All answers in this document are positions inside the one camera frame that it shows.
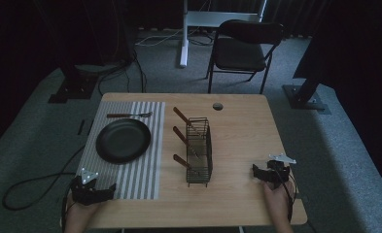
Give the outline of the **black round plate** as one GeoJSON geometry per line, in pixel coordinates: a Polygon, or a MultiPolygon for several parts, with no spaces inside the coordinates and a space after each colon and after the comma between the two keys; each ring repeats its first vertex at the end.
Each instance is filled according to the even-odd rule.
{"type": "Polygon", "coordinates": [[[124,118],[106,125],[96,138],[96,151],[113,164],[128,163],[141,156],[149,147],[151,131],[137,119],[124,118]]]}

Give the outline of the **person's right hand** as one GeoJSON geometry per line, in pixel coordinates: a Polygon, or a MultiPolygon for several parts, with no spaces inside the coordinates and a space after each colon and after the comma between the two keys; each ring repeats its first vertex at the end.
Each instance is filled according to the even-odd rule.
{"type": "Polygon", "coordinates": [[[268,214],[273,223],[289,222],[289,196],[294,193],[291,182],[286,182],[275,189],[269,183],[262,182],[263,195],[268,214]]]}

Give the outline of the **grey striped placemat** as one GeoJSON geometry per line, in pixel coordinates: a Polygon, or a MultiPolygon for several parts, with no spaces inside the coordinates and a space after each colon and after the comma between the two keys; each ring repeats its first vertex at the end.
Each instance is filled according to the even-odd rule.
{"type": "Polygon", "coordinates": [[[78,173],[91,172],[95,188],[116,187],[116,199],[158,198],[165,104],[102,102],[78,173]]]}

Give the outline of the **small black floor bracket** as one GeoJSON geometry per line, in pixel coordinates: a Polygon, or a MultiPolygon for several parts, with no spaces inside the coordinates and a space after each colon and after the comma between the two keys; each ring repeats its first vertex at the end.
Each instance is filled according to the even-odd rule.
{"type": "Polygon", "coordinates": [[[89,135],[93,123],[93,119],[83,119],[78,128],[78,135],[89,135]]]}

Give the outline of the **wooden-handled cutlery piece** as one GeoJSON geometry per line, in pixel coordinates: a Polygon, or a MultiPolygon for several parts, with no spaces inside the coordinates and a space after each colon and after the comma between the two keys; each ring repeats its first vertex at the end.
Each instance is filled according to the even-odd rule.
{"type": "Polygon", "coordinates": [[[174,113],[177,114],[177,116],[187,125],[189,126],[195,133],[197,133],[200,137],[202,137],[202,134],[192,125],[191,121],[186,118],[186,116],[177,108],[173,107],[174,113]]]}
{"type": "Polygon", "coordinates": [[[179,164],[181,164],[182,166],[184,166],[185,168],[187,168],[188,170],[196,173],[196,174],[199,174],[199,172],[197,172],[196,170],[194,170],[191,165],[185,160],[183,159],[181,156],[179,156],[178,154],[173,154],[173,159],[178,162],[179,164]]]}
{"type": "Polygon", "coordinates": [[[179,130],[177,126],[173,126],[173,131],[175,134],[179,137],[179,139],[187,146],[187,148],[197,157],[200,159],[199,155],[197,154],[196,150],[191,146],[191,143],[189,140],[185,137],[185,135],[179,130]]]}

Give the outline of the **white desk frame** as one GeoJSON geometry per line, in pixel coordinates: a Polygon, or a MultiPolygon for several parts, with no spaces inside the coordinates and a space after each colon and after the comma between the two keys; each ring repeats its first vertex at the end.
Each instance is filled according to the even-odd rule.
{"type": "Polygon", "coordinates": [[[183,0],[183,35],[179,65],[185,68],[188,65],[189,51],[189,27],[218,27],[226,20],[241,19],[262,22],[264,11],[268,0],[261,0],[259,9],[256,13],[236,13],[236,12],[202,12],[190,11],[188,0],[183,0]]]}

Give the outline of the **person's left hand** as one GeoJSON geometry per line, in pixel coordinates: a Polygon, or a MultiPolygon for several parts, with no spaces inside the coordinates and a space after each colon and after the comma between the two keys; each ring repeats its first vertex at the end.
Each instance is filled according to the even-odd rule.
{"type": "Polygon", "coordinates": [[[68,195],[67,205],[64,233],[84,233],[90,219],[100,207],[99,203],[88,206],[77,203],[73,200],[71,194],[68,195]]]}

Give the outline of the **black folding chair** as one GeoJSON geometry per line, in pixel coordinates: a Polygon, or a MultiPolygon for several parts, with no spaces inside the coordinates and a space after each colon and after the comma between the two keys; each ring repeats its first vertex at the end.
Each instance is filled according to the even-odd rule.
{"type": "Polygon", "coordinates": [[[212,91],[213,74],[245,74],[248,82],[263,72],[260,94],[263,94],[273,52],[284,38],[284,26],[277,22],[254,22],[231,19],[216,30],[205,78],[212,91]]]}

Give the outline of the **black metal stand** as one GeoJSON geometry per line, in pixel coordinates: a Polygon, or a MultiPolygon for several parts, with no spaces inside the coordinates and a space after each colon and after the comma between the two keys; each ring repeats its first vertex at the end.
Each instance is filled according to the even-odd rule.
{"type": "Polygon", "coordinates": [[[325,42],[321,36],[314,36],[294,73],[294,79],[304,79],[303,84],[285,84],[283,86],[292,109],[330,113],[328,106],[316,93],[318,85],[324,82],[327,72],[324,45],[325,42]]]}
{"type": "Polygon", "coordinates": [[[66,103],[69,99],[89,99],[98,76],[78,70],[66,50],[57,50],[56,61],[64,80],[57,93],[51,95],[49,103],[66,103]]]}

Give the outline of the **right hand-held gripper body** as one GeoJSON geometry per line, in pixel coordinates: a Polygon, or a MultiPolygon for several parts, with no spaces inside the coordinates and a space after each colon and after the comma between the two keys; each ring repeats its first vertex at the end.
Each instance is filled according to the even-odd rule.
{"type": "Polygon", "coordinates": [[[279,187],[289,179],[292,164],[296,164],[296,160],[284,153],[269,155],[264,180],[267,183],[272,183],[274,188],[279,187]]]}

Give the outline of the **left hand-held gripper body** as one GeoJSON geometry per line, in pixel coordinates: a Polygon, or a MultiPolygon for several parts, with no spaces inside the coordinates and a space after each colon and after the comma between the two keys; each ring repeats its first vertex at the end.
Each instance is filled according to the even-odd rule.
{"type": "Polygon", "coordinates": [[[97,201],[98,194],[109,193],[109,191],[97,190],[95,188],[97,178],[97,172],[91,172],[86,168],[82,168],[81,173],[71,182],[73,200],[85,206],[101,203],[97,201]]]}

